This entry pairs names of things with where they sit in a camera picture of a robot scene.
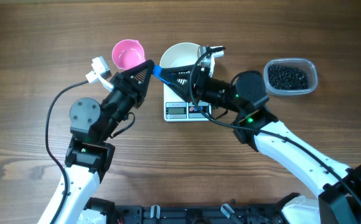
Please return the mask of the pink scoop blue handle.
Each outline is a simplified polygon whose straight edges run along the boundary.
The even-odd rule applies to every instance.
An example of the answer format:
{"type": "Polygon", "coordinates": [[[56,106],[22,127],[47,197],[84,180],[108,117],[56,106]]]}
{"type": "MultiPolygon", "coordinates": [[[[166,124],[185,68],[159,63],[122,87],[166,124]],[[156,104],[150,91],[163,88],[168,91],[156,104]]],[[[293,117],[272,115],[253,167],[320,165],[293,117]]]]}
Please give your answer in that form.
{"type": "Polygon", "coordinates": [[[112,59],[120,70],[129,70],[146,61],[143,46],[133,39],[119,41],[112,50],[112,59]]]}

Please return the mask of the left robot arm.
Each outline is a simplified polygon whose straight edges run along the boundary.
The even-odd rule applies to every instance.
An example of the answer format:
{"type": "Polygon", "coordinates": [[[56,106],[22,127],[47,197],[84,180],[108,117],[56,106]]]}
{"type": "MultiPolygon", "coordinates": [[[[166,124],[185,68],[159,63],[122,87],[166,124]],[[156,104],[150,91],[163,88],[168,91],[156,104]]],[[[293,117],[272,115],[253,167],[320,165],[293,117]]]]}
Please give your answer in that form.
{"type": "Polygon", "coordinates": [[[84,82],[101,82],[109,94],[101,103],[80,98],[71,106],[72,138],[64,163],[57,163],[62,177],[39,223],[121,223],[115,203],[93,194],[114,156],[115,146],[107,140],[127,130],[117,127],[144,102],[153,70],[154,62],[147,60],[111,74],[103,57],[92,60],[84,82]]]}

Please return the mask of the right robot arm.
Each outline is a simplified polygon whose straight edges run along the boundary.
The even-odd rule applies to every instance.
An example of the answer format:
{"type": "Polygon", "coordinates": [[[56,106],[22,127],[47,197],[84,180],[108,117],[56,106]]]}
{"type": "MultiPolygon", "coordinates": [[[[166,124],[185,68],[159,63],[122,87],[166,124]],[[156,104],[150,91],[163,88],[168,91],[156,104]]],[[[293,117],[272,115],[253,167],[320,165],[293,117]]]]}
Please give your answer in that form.
{"type": "Polygon", "coordinates": [[[228,128],[237,139],[308,187],[314,200],[297,194],[280,208],[288,223],[361,223],[361,165],[353,169],[333,160],[293,134],[266,107],[269,97],[260,72],[241,72],[230,83],[212,78],[209,68],[199,65],[156,67],[153,74],[188,103],[202,100],[236,112],[228,128]]]}

